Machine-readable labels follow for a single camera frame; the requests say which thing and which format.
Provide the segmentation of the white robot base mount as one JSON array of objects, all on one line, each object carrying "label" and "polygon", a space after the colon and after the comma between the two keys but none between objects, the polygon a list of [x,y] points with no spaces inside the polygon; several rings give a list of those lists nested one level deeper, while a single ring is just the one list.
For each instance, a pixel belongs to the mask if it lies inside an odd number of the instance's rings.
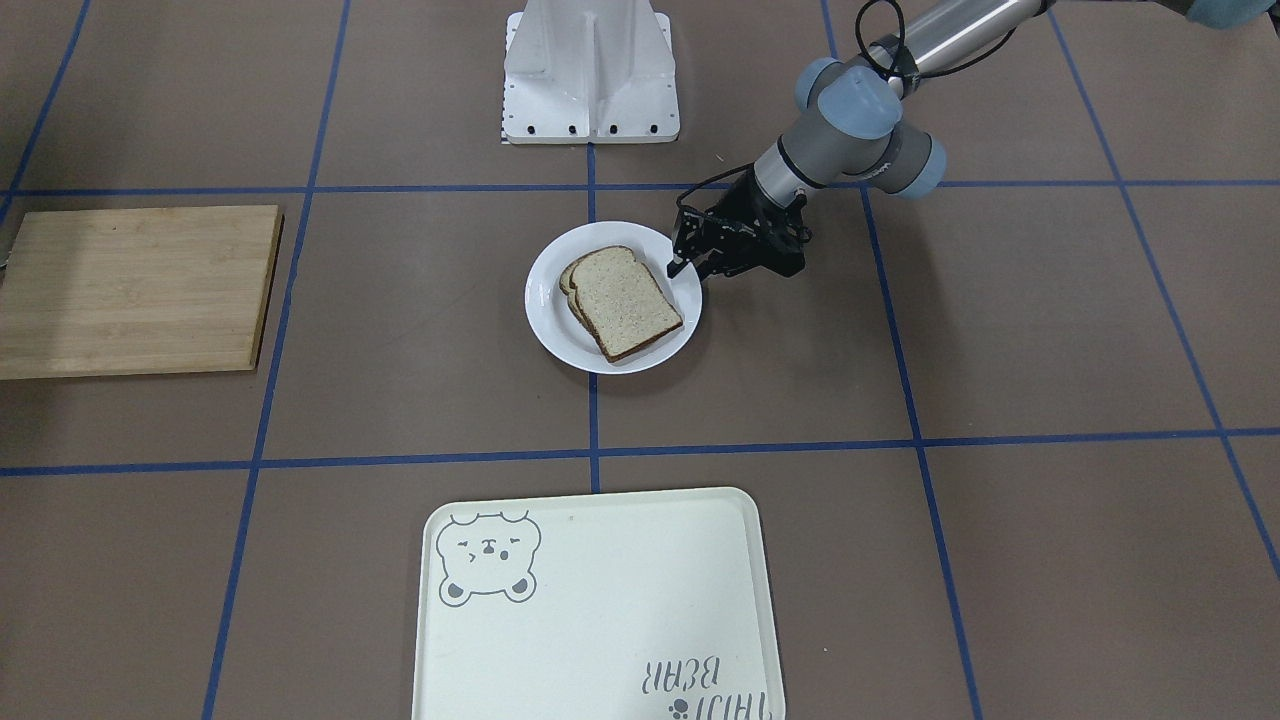
[{"label": "white robot base mount", "polygon": [[511,145],[680,137],[672,24],[649,1],[529,1],[506,18],[500,137]]}]

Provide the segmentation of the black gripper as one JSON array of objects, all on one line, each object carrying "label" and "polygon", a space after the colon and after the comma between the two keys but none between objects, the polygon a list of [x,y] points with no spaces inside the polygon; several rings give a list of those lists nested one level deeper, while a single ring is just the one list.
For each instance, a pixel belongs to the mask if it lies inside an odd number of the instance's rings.
[{"label": "black gripper", "polygon": [[[710,208],[686,202],[694,192],[728,178],[733,183]],[[808,193],[801,190],[785,205],[774,204],[753,172],[723,172],[704,179],[675,201],[677,217],[666,277],[675,279],[692,268],[698,281],[705,282],[758,266],[782,277],[796,275],[806,265],[804,249],[812,240],[812,229],[803,219],[806,202]]]}]

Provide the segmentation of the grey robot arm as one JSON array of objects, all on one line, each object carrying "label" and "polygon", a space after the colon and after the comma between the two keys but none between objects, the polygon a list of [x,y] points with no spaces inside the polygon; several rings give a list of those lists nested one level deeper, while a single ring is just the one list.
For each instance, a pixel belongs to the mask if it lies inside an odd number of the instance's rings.
[{"label": "grey robot arm", "polygon": [[925,82],[963,72],[998,51],[1047,1],[937,1],[908,17],[891,3],[895,27],[876,40],[856,35],[856,55],[823,56],[797,77],[797,119],[753,163],[727,170],[728,190],[709,208],[676,201],[669,278],[699,281],[764,268],[782,277],[806,264],[812,231],[803,209],[840,181],[919,199],[942,181],[943,145],[910,124],[906,97]]}]

